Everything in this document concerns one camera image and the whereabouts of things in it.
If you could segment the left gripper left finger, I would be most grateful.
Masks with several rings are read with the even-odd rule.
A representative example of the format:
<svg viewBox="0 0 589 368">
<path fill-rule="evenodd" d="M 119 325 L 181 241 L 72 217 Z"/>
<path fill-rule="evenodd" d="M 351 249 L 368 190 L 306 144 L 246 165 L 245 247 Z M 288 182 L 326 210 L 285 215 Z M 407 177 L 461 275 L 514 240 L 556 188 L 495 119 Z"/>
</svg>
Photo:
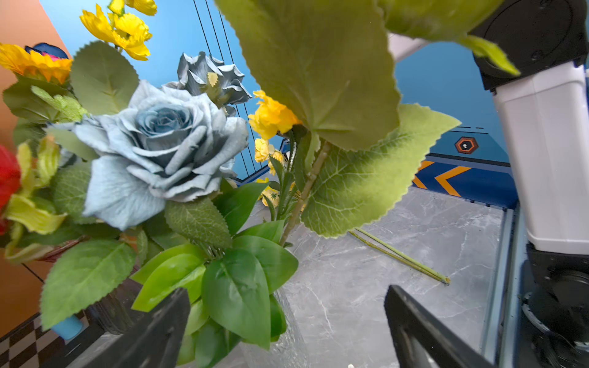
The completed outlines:
<svg viewBox="0 0 589 368">
<path fill-rule="evenodd" d="M 79 356 L 74 367 L 175 367 L 190 313 L 187 290 L 179 288 L 126 334 Z"/>
</svg>

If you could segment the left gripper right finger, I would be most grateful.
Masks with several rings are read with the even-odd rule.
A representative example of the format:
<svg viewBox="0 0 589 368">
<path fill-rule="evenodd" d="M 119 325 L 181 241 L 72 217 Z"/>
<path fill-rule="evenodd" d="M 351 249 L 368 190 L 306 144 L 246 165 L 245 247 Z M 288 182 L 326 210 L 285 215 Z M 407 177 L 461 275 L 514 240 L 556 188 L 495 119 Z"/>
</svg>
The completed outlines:
<svg viewBox="0 0 589 368">
<path fill-rule="evenodd" d="M 384 309 L 401 367 L 492 366 L 400 286 L 389 286 Z"/>
</svg>

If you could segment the yellow poppy spray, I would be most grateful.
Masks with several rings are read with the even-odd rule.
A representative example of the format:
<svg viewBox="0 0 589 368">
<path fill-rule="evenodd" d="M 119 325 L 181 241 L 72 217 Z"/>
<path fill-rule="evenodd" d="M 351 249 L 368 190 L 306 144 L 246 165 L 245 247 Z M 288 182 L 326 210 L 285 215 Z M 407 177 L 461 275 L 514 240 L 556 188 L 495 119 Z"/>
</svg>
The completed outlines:
<svg viewBox="0 0 589 368">
<path fill-rule="evenodd" d="M 362 228 L 355 228 L 351 231 L 348 231 L 348 234 L 355 237 L 369 248 L 377 250 L 446 286 L 450 285 L 451 283 L 449 277 L 442 275 L 432 268 L 418 262 L 417 260 L 411 258 L 400 250 L 394 248 L 392 245 L 387 244 L 385 241 L 363 230 Z"/>
</svg>

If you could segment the yellow rose spray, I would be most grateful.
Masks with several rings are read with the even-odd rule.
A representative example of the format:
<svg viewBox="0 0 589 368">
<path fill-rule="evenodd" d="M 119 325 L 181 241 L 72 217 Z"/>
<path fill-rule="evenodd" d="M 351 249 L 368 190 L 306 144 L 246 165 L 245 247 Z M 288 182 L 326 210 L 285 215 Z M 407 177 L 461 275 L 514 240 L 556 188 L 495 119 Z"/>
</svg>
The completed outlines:
<svg viewBox="0 0 589 368">
<path fill-rule="evenodd" d="M 268 186 L 259 197 L 268 207 L 271 220 L 287 219 L 297 199 L 294 175 L 294 153 L 283 153 L 279 147 L 270 143 L 270 139 L 280 136 L 290 141 L 295 148 L 295 132 L 293 130 L 302 122 L 284 104 L 271 98 L 262 90 L 254 93 L 257 110 L 248 116 L 250 126 L 259 137 L 255 139 L 255 161 L 266 163 L 274 181 L 264 179 Z"/>
</svg>

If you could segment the large yellow sunflower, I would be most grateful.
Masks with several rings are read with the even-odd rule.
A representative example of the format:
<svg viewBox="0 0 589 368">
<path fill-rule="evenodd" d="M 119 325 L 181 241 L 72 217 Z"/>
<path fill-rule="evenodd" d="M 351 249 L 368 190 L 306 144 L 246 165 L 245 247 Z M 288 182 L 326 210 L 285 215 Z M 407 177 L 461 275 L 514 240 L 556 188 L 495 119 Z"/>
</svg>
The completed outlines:
<svg viewBox="0 0 589 368">
<path fill-rule="evenodd" d="M 248 69 L 306 134 L 294 156 L 303 182 L 285 234 L 325 238 L 380 220 L 407 193 L 457 119 L 403 104 L 389 34 L 454 42 L 518 75 L 506 53 L 472 35 L 497 1 L 219 1 Z"/>
</svg>

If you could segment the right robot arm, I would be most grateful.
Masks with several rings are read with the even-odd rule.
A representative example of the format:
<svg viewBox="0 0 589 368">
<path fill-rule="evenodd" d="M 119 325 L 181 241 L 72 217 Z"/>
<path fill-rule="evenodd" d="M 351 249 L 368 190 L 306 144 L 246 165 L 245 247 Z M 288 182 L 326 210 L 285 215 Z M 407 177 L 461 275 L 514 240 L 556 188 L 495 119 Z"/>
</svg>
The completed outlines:
<svg viewBox="0 0 589 368">
<path fill-rule="evenodd" d="M 452 41 L 492 92 L 518 193 L 482 350 L 497 367 L 588 365 L 586 1 L 383 1 L 391 32 Z"/>
</svg>

